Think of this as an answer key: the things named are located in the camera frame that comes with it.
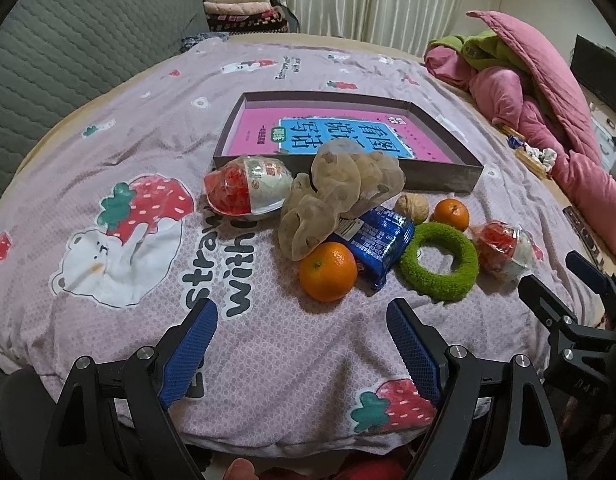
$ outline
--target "blue snack package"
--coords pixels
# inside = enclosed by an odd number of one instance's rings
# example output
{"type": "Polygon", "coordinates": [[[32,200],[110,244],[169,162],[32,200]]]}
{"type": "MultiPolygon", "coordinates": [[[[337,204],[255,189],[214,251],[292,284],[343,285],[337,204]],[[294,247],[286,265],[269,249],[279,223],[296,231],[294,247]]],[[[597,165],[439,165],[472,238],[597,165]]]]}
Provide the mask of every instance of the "blue snack package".
{"type": "Polygon", "coordinates": [[[414,233],[411,220],[378,205],[354,220],[342,218],[328,241],[344,244],[355,257],[359,273],[374,290],[380,290],[414,233]]]}

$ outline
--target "black monitor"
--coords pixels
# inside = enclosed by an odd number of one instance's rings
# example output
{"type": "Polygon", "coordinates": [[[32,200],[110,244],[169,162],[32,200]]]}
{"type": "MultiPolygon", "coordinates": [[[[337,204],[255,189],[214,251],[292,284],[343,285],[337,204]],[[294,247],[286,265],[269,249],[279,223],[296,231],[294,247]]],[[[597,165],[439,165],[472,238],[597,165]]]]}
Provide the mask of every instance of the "black monitor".
{"type": "Polygon", "coordinates": [[[616,54],[577,36],[570,69],[581,85],[616,113],[616,54]]]}

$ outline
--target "metal bolt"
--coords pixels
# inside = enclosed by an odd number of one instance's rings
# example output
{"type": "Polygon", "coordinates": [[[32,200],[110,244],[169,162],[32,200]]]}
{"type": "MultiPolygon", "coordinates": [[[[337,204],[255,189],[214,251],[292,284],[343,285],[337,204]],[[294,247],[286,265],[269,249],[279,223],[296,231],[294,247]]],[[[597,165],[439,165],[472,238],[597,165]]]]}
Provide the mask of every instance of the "metal bolt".
{"type": "Polygon", "coordinates": [[[463,359],[468,355],[468,351],[461,345],[452,345],[450,347],[450,355],[457,359],[463,359]]]}
{"type": "Polygon", "coordinates": [[[142,361],[150,359],[153,355],[154,348],[152,346],[142,346],[139,350],[137,350],[137,357],[139,357],[142,361]]]}
{"type": "Polygon", "coordinates": [[[530,366],[530,359],[523,354],[517,354],[515,356],[515,363],[522,368],[528,368],[530,366]]]}
{"type": "Polygon", "coordinates": [[[90,358],[89,357],[80,357],[79,359],[77,359],[77,362],[74,364],[77,368],[79,368],[79,370],[83,370],[84,368],[88,368],[88,365],[90,364],[90,358]]]}

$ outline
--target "polar bear print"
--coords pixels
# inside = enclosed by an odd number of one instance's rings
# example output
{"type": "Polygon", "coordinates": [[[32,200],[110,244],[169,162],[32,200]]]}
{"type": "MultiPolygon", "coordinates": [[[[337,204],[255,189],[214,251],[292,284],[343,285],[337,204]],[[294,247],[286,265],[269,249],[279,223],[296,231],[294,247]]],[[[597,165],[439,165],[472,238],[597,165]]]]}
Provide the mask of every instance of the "polar bear print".
{"type": "Polygon", "coordinates": [[[125,244],[98,229],[77,233],[51,288],[55,294],[64,291],[113,308],[135,306],[168,274],[181,227],[181,221],[163,218],[157,232],[146,235],[148,224],[139,224],[125,244]]]}

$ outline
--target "green ring toy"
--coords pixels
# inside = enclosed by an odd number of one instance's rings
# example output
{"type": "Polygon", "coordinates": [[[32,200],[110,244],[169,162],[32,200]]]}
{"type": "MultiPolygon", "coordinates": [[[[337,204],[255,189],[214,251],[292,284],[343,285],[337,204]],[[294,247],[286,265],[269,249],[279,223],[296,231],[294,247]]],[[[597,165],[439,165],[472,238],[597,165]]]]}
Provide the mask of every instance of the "green ring toy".
{"type": "Polygon", "coordinates": [[[412,241],[399,261],[406,279],[420,294],[433,300],[457,301],[472,289],[479,273],[479,259],[472,242],[454,227],[430,222],[418,225],[412,241]],[[450,274],[435,274],[419,265],[420,245],[434,243],[448,249],[459,259],[459,267],[450,274]]]}

